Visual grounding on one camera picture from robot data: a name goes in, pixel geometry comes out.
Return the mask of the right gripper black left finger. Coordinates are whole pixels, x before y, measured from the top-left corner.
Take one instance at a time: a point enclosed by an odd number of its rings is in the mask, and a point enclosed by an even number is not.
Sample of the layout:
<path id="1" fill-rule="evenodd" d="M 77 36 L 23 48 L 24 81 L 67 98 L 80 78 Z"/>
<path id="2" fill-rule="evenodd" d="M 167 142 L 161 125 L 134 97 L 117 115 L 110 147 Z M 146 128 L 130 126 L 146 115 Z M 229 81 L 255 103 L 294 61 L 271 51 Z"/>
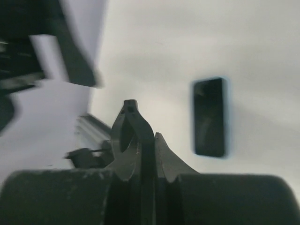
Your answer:
<path id="1" fill-rule="evenodd" d="M 138 225 L 141 222 L 139 140 L 125 100 L 100 155 L 83 148 L 67 154 L 71 169 L 19 170 L 0 192 L 3 225 Z"/>

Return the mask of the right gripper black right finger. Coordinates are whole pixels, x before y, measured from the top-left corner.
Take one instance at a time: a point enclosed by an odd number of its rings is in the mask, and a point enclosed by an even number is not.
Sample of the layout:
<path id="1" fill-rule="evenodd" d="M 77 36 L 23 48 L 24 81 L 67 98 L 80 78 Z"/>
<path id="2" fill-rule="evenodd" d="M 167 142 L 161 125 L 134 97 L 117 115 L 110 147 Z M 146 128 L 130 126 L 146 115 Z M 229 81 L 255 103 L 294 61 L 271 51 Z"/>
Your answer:
<path id="1" fill-rule="evenodd" d="M 198 173 L 155 135 L 158 225 L 297 225 L 300 209 L 279 177 Z"/>

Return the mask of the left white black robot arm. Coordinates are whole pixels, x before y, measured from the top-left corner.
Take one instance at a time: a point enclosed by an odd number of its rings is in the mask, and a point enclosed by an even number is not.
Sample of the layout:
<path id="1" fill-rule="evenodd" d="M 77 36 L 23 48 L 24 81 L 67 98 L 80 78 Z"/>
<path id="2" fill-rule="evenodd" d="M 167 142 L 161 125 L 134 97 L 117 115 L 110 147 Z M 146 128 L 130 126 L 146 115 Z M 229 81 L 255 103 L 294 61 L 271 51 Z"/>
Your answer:
<path id="1" fill-rule="evenodd" d="M 0 2 L 0 129 L 17 109 L 12 93 L 37 87 L 47 76 L 30 40 L 34 35 L 57 38 L 68 82 L 94 87 L 97 73 L 75 43 L 59 0 L 2 0 Z"/>

